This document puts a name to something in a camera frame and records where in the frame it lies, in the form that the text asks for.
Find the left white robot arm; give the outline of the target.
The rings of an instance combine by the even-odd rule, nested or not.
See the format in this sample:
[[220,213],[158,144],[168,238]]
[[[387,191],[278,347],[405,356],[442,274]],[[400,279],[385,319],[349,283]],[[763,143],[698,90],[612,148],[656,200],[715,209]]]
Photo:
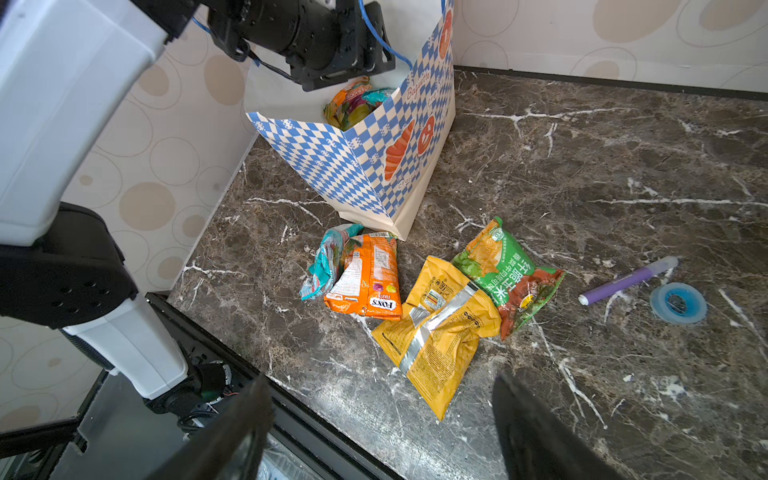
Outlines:
[[291,92],[393,68],[375,1],[5,1],[1,313],[59,331],[157,413],[233,392],[145,299],[172,286],[257,134],[247,68]]

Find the yellow snack bag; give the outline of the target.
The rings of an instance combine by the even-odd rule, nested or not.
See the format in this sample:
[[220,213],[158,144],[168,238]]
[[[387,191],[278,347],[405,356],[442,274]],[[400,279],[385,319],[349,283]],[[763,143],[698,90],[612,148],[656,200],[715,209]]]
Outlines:
[[429,256],[399,321],[373,330],[383,352],[443,420],[479,340],[499,334],[492,299],[450,262]]

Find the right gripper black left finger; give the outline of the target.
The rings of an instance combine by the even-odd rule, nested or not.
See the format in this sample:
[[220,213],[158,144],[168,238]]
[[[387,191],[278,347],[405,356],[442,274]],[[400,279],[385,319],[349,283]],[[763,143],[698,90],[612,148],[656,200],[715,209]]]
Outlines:
[[218,418],[148,477],[255,479],[274,419],[269,382],[261,374]]

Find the teal snack bag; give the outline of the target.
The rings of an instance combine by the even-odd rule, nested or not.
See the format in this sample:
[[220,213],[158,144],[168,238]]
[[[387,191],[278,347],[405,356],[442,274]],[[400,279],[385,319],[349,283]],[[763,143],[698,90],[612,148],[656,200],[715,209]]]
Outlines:
[[327,294],[335,285],[342,271],[342,257],[347,241],[364,230],[362,224],[342,224],[325,232],[316,250],[314,263],[308,269],[308,277],[300,289],[302,301]]

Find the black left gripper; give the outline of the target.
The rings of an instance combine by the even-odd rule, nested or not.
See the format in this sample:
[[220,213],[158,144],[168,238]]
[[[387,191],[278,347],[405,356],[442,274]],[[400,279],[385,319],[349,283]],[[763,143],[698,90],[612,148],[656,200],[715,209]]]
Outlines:
[[252,61],[303,91],[395,69],[377,1],[208,1],[207,30],[238,62]]

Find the orange Fox's candy bag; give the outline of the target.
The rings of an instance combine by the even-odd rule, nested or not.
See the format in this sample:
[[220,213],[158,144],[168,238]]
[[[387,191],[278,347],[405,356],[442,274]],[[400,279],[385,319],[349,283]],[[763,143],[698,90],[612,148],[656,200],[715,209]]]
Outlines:
[[389,232],[349,239],[342,256],[343,271],[324,302],[332,311],[379,320],[402,317],[397,263],[397,237]]

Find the green corn snack bag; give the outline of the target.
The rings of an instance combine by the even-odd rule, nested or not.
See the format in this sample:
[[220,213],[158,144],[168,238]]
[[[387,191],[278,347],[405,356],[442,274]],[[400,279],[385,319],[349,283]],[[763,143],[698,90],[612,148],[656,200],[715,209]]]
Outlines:
[[536,266],[499,217],[451,263],[493,300],[501,318],[502,339],[532,319],[566,277],[562,269]]

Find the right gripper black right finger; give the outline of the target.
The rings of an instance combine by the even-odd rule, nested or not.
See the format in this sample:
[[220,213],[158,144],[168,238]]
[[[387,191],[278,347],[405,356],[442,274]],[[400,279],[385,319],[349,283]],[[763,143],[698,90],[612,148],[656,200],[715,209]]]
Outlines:
[[619,479],[514,374],[493,385],[493,415],[510,479]]

